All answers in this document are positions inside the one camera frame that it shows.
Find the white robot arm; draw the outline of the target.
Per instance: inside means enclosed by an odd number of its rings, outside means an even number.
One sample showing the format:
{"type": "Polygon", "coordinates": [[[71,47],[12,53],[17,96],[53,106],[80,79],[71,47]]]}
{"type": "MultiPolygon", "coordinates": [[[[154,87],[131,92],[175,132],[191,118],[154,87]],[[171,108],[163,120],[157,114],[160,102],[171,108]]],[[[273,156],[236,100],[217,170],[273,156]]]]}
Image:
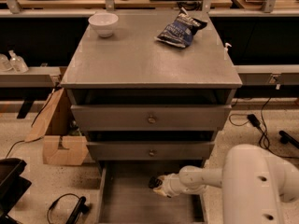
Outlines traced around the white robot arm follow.
{"type": "Polygon", "coordinates": [[[149,187],[164,197],[195,195],[206,186],[222,189],[223,224],[284,224],[281,205],[299,198],[299,170],[253,145],[229,150],[219,169],[191,165],[153,177],[149,187]]]}

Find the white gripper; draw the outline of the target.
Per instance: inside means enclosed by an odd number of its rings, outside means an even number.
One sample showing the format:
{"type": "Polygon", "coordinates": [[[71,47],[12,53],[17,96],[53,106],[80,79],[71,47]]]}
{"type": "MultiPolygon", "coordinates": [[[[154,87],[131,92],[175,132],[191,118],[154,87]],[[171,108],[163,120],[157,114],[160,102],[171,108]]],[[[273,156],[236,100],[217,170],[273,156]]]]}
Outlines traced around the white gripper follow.
{"type": "Polygon", "coordinates": [[[172,198],[182,193],[183,187],[178,174],[158,175],[158,179],[161,179],[163,184],[159,188],[153,189],[156,194],[172,198]]]}

